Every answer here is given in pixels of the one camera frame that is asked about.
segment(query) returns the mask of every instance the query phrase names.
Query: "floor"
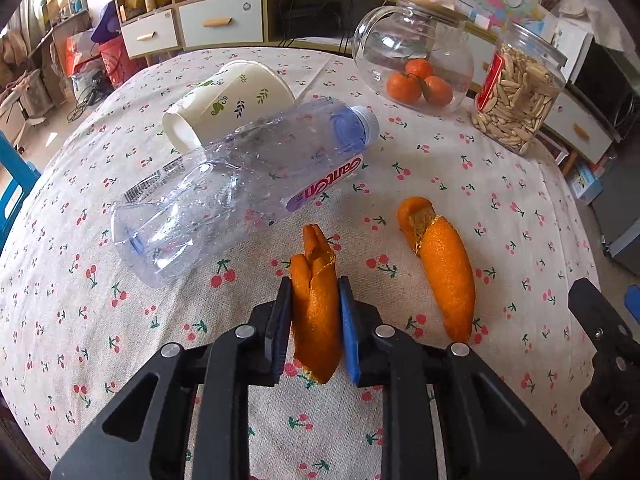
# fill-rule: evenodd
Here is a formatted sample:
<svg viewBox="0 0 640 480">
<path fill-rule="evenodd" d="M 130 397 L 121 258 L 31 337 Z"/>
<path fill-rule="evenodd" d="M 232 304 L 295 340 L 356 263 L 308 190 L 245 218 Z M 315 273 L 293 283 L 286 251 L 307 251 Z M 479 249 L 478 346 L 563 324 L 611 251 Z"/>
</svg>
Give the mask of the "floor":
<svg viewBox="0 0 640 480">
<path fill-rule="evenodd" d="M 66 115 L 73 108 L 72 105 L 51 113 L 44 124 L 40 124 L 25 133 L 23 157 L 30 160 L 36 168 L 43 170 L 48 161 L 62 147 L 65 140 L 76 129 L 82 120 L 88 117 L 91 110 L 87 110 L 80 119 L 73 123 L 66 120 Z M 0 193 L 9 184 L 8 173 L 0 166 Z M 604 296 L 616 308 L 623 319 L 631 328 L 634 338 L 640 342 L 640 324 L 631 316 L 624 305 L 624 295 L 629 285 L 640 283 L 640 278 L 632 275 L 628 270 L 610 261 L 600 249 L 600 231 L 593 210 L 578 202 L 578 211 L 582 218 L 587 233 L 598 276 L 600 287 Z"/>
</svg>

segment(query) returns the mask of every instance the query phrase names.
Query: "barcode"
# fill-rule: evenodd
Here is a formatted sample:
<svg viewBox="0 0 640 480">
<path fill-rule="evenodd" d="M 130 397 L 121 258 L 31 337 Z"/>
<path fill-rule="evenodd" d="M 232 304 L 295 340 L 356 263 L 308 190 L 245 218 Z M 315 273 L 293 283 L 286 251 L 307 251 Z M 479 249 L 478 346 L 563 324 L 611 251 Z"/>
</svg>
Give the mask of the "barcode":
<svg viewBox="0 0 640 480">
<path fill-rule="evenodd" d="M 172 160 L 160 170 L 141 180 L 124 194 L 124 200 L 128 203 L 140 202 L 150 196 L 156 189 L 160 189 L 170 178 L 184 172 L 182 157 Z"/>
</svg>

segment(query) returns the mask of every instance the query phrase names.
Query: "drawer handle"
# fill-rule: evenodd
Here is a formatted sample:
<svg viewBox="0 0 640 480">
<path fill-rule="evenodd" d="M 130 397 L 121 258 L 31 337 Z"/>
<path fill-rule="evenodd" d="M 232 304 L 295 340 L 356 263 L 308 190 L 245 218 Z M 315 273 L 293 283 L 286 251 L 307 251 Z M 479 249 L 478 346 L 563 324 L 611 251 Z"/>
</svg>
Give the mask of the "drawer handle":
<svg viewBox="0 0 640 480">
<path fill-rule="evenodd" d="M 202 22 L 203 27 L 226 27 L 231 23 L 231 18 L 216 18 L 215 20 L 207 20 Z"/>
<path fill-rule="evenodd" d="M 574 132 L 582 140 L 589 140 L 589 134 L 585 132 L 577 123 L 574 123 Z"/>
<path fill-rule="evenodd" d="M 142 36 L 138 36 L 136 38 L 136 41 L 146 41 L 146 40 L 150 40 L 152 37 L 154 37 L 156 35 L 156 32 L 150 32 L 148 34 L 143 34 Z"/>
</svg>

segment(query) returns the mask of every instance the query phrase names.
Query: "red plastic bag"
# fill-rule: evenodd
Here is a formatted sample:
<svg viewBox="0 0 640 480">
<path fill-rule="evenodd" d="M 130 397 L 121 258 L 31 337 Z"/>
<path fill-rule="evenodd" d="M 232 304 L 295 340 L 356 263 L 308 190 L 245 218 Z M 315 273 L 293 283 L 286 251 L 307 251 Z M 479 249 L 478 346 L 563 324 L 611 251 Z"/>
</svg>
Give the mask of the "red plastic bag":
<svg viewBox="0 0 640 480">
<path fill-rule="evenodd" d="M 94 30 L 91 28 L 66 38 L 65 74 L 77 73 L 84 63 L 100 56 L 98 44 L 91 40 Z"/>
<path fill-rule="evenodd" d="M 146 68 L 144 59 L 129 59 L 122 36 L 117 36 L 107 43 L 101 44 L 99 49 L 107 69 L 107 75 L 114 88 L 121 86 L 134 74 Z"/>
</svg>

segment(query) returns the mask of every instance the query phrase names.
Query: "metal screw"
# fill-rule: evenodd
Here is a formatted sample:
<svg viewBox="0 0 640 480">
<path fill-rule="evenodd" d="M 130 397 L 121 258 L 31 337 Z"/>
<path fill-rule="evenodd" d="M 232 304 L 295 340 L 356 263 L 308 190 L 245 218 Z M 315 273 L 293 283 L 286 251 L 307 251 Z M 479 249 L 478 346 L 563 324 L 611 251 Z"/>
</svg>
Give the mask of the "metal screw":
<svg viewBox="0 0 640 480">
<path fill-rule="evenodd" d="M 387 337 L 391 337 L 395 333 L 396 333 L 396 329 L 389 325 L 378 325 L 376 327 L 376 335 L 378 337 L 387 338 Z"/>
<path fill-rule="evenodd" d="M 178 343 L 167 343 L 160 351 L 162 357 L 176 357 L 180 353 L 180 346 Z"/>
<path fill-rule="evenodd" d="M 453 345 L 451 345 L 451 353 L 458 357 L 466 357 L 470 351 L 469 347 L 464 343 L 453 343 Z"/>
<path fill-rule="evenodd" d="M 253 334 L 255 334 L 255 328 L 251 325 L 240 325 L 236 328 L 236 337 L 239 337 L 240 339 L 246 339 L 251 337 Z"/>
</svg>

